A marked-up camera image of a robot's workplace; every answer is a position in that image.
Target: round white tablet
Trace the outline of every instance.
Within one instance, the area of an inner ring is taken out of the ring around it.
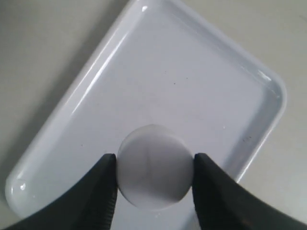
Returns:
[[[160,210],[180,201],[191,187],[193,156],[183,140],[163,126],[136,129],[122,142],[117,180],[134,206]]]

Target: white table surface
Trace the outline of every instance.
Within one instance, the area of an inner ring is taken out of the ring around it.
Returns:
[[[4,181],[127,0],[0,1],[0,228]],[[281,75],[288,106],[241,184],[307,223],[307,1],[185,0]]]

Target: white disc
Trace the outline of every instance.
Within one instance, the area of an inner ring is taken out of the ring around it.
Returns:
[[[118,186],[136,207],[159,210],[170,206],[185,196],[192,179],[191,152],[163,126],[138,128],[119,148]]]

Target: white plastic tray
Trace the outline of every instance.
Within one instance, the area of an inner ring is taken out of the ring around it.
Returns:
[[[8,203],[31,215],[148,124],[239,180],[285,104],[275,73],[183,3],[131,0],[11,172]],[[193,215],[191,192],[160,212],[119,194],[112,229],[184,229]]]

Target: tray rim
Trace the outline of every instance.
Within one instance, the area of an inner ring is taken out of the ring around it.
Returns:
[[[143,2],[170,2],[177,7],[179,7],[186,15],[188,15],[190,18],[192,18],[194,21],[197,21],[199,24],[201,24],[202,27],[207,28],[210,33],[212,33],[214,36],[218,37],[223,43],[230,46],[234,51],[236,51],[240,56],[244,57],[249,62],[253,63],[255,66],[259,67],[260,69],[263,69],[266,73],[270,75],[271,78],[273,78],[276,85],[279,87],[280,94],[281,94],[281,106],[279,108],[279,111],[276,113],[274,120],[271,122],[271,124],[268,126],[267,130],[263,133],[263,137],[259,141],[258,145],[255,147],[255,150],[253,153],[251,153],[250,157],[247,159],[246,163],[243,165],[242,169],[238,173],[237,176],[234,177],[237,183],[240,182],[245,172],[248,170],[249,166],[252,164],[253,160],[257,156],[260,148],[264,144],[265,140],[268,138],[269,134],[272,132],[272,130],[276,127],[277,123],[280,121],[287,105],[287,91],[285,84],[281,77],[276,74],[274,71],[269,69],[267,66],[265,66],[261,61],[259,61],[256,57],[251,55],[248,51],[243,49],[238,43],[236,43],[234,40],[226,36],[221,30],[219,30],[217,27],[213,26],[210,22],[208,22],[205,18],[200,16],[197,12],[195,12],[193,9],[191,9],[189,6],[187,6],[185,3],[181,2],[180,0],[129,0],[126,6],[123,8],[121,13],[118,15],[116,20],[113,22],[111,27],[109,28],[108,32],[105,34],[105,36],[102,38],[98,46],[96,47],[95,51],[91,54],[88,61],[85,63],[85,65],[82,67],[81,71],[76,76],[73,83],[69,86],[69,88],[66,90],[60,101],[57,103],[56,107],[53,109],[52,113],[49,115],[47,120],[44,122],[36,136],[33,138],[25,152],[22,154],[21,158],[17,161],[16,165],[11,170],[9,176],[6,179],[5,184],[5,196],[6,200],[8,202],[9,207],[11,210],[13,210],[18,216],[23,217],[19,213],[18,207],[15,205],[15,201],[13,198],[13,195],[11,195],[11,187],[13,180],[16,179],[16,175],[20,174],[22,171],[22,166],[26,161],[28,161],[29,158],[33,158],[33,149],[38,148],[38,146],[41,145],[41,141],[45,139],[45,136],[50,132],[50,129],[55,129],[53,124],[57,123],[57,120],[61,120],[60,117],[63,115],[63,113],[67,113],[65,110],[69,109],[70,111],[73,111],[72,108],[67,108],[68,102],[71,102],[72,100],[76,100],[74,95],[78,90],[78,87],[81,85],[83,80],[88,77],[88,73],[91,71],[92,66],[94,63],[100,58],[102,54],[102,50],[104,47],[106,47],[109,43],[109,41],[112,39],[114,34],[117,31],[117,28],[121,25],[121,23],[124,21],[125,17],[127,17],[128,12],[131,10],[131,8],[135,4],[141,4]],[[62,121],[62,124],[65,124],[69,120],[70,116],[67,115],[67,117]]]

